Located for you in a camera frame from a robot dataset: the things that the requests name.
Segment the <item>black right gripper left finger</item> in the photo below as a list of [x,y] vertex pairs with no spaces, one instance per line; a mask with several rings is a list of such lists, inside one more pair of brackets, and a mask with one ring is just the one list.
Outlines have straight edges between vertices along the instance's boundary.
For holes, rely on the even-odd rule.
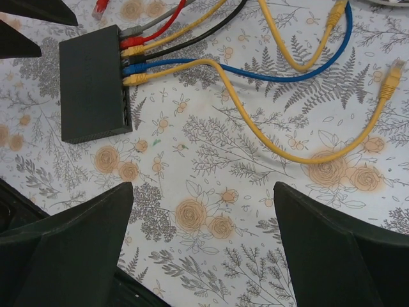
[[33,221],[1,191],[1,306],[106,306],[133,199],[122,183]]

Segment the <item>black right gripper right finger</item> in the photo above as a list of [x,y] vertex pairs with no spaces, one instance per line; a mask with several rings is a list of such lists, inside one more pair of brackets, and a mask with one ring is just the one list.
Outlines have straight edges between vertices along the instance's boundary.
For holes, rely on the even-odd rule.
[[298,306],[408,306],[408,236],[274,185]]

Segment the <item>floral tablecloth mat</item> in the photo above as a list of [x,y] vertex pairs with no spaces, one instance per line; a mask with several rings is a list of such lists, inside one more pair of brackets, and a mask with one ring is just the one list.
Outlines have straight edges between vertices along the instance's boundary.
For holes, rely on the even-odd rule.
[[275,222],[273,186],[286,182],[363,221],[408,233],[408,78],[380,125],[340,162],[303,166],[268,152],[239,117],[215,70],[201,66],[132,88],[139,128],[83,145],[59,133],[57,47],[112,24],[130,24],[131,6],[93,20],[74,1],[79,27],[1,19],[36,40],[44,57],[1,62],[1,176],[49,214],[76,206],[123,180],[135,191],[119,266],[173,306],[295,305]]

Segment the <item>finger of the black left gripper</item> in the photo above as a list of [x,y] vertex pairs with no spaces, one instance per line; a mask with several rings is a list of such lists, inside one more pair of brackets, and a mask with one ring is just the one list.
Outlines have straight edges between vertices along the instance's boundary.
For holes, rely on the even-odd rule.
[[74,12],[61,0],[1,0],[0,5],[3,13],[78,26]]
[[42,55],[40,47],[30,39],[1,21],[0,58],[38,58]]

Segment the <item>black network switch box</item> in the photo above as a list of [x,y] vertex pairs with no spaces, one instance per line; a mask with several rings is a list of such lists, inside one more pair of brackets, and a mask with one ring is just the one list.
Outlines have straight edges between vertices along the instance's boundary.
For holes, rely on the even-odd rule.
[[132,132],[119,33],[112,25],[60,42],[62,141],[77,144]]

